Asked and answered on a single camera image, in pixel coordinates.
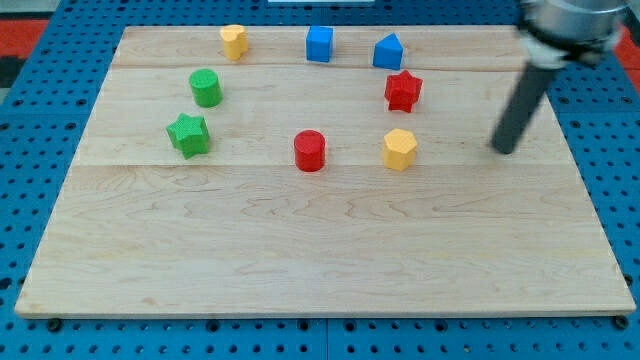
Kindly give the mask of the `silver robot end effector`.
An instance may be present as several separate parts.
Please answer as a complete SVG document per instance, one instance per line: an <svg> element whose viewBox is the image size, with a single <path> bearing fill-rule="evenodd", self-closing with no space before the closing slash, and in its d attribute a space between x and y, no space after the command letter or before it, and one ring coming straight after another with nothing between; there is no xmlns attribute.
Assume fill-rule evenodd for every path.
<svg viewBox="0 0 640 360"><path fill-rule="evenodd" d="M518 29L529 61L541 69L599 63L617 46L625 0L521 0Z"/></svg>

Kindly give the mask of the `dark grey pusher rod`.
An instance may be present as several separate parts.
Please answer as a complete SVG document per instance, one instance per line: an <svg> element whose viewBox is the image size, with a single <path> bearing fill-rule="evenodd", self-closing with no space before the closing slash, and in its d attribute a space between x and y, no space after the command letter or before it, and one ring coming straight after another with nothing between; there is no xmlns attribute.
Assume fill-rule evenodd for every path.
<svg viewBox="0 0 640 360"><path fill-rule="evenodd" d="M490 145L496 152L508 155L516 150L556 72L526 63L493 131Z"/></svg>

